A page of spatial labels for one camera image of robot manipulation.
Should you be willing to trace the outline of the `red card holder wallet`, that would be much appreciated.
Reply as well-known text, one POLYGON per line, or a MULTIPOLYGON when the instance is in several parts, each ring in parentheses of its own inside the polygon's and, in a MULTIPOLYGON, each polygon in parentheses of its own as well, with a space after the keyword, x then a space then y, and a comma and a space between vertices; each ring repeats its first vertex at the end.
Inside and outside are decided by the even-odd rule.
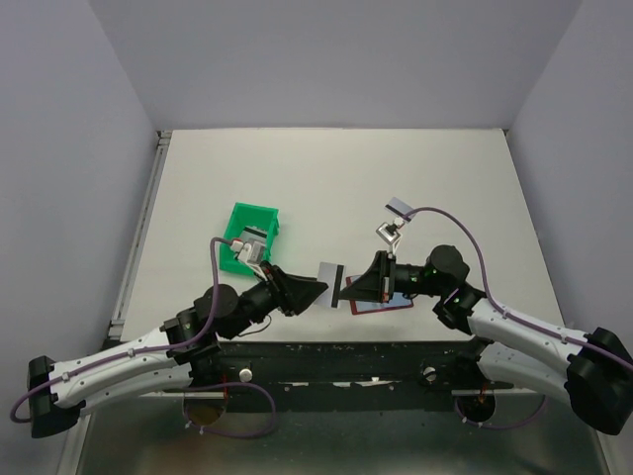
POLYGON ((395 293, 393 298, 387 303, 351 300, 349 304, 351 314, 360 316, 409 309, 413 307, 413 300, 407 298, 403 293, 395 293))

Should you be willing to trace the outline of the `white striped card back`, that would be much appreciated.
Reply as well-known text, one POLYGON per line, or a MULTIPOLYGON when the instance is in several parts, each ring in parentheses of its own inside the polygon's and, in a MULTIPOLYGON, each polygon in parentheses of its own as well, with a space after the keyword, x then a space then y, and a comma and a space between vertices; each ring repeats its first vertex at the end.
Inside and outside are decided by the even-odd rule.
POLYGON ((316 299, 315 304, 324 308, 337 309, 344 277, 345 266, 343 264, 321 262, 318 268, 317 281, 325 283, 327 288, 316 299))

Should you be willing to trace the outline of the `white magnetic stripe card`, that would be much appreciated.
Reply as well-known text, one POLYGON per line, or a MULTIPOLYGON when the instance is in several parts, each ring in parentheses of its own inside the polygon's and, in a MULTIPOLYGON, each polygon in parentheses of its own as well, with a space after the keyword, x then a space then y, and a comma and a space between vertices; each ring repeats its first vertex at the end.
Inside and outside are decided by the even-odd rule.
POLYGON ((397 197, 391 198, 385 205, 385 208, 395 216, 403 218, 407 222, 409 222, 414 216, 414 212, 412 211, 413 207, 397 197))

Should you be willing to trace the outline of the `green plastic card tray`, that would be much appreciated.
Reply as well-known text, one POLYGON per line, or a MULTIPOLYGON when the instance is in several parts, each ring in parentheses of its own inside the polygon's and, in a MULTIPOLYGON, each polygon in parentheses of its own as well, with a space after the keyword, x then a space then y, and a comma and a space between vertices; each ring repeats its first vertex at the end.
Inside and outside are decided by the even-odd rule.
MULTIPOLYGON (((269 260, 275 237, 279 233, 279 210, 246 203, 236 203, 228 220, 224 238, 238 238, 244 227, 256 227, 265 230, 268 238, 263 242, 266 246, 264 259, 269 260)), ((234 253, 225 245, 221 247, 220 269, 237 275, 251 275, 252 271, 238 262, 234 253)))

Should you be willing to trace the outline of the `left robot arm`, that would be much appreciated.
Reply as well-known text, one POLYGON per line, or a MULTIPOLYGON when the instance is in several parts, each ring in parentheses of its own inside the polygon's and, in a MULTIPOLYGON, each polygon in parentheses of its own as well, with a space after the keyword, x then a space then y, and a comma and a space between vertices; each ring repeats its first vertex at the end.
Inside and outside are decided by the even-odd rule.
POLYGON ((116 399, 166 389, 199 391, 225 383, 217 355, 222 339, 233 339, 280 311, 294 317, 328 286, 313 277, 265 264, 264 276, 238 293, 215 284, 193 305, 135 340, 90 356, 29 363, 29 425, 33 438, 65 432, 79 418, 116 399))

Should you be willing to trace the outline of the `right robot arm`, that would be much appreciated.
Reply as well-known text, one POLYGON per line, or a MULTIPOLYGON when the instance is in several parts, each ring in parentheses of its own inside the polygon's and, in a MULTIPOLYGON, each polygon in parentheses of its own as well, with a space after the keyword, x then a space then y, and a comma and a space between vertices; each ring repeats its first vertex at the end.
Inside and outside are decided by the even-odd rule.
POLYGON ((423 265, 379 251, 340 297, 380 304, 396 293, 434 297, 438 320, 481 346, 455 363, 462 385, 488 380, 530 389, 569 405, 590 427, 620 434, 632 415, 632 356, 621 339, 604 328, 577 331, 516 313, 469 284, 469 272, 452 245, 435 247, 423 265))

